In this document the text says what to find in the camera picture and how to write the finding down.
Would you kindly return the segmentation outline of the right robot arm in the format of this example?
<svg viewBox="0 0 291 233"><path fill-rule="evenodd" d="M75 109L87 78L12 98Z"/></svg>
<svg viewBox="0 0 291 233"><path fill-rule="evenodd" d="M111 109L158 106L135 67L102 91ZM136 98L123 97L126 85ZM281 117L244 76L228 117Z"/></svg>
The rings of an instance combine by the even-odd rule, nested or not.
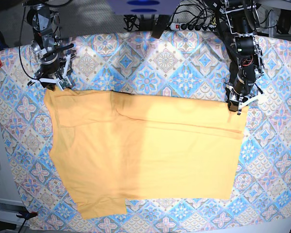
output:
<svg viewBox="0 0 291 233"><path fill-rule="evenodd" d="M33 40L31 50L39 61L40 67L31 76L27 86L40 84L43 88L54 91L72 88L69 75L72 73L74 44L63 44L60 38L59 13L51 9L46 0L28 0L23 3L29 10L23 14L32 27Z"/></svg>

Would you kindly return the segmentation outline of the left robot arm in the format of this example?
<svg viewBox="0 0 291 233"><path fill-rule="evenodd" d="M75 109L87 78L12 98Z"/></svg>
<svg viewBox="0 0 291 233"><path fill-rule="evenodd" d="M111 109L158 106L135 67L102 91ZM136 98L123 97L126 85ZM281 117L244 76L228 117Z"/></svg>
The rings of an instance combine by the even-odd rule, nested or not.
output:
<svg viewBox="0 0 291 233"><path fill-rule="evenodd" d="M229 111L242 113L254 97L257 79L264 74L262 49L256 40L260 27L253 0L219 0L214 3L217 32L232 60L226 83Z"/></svg>

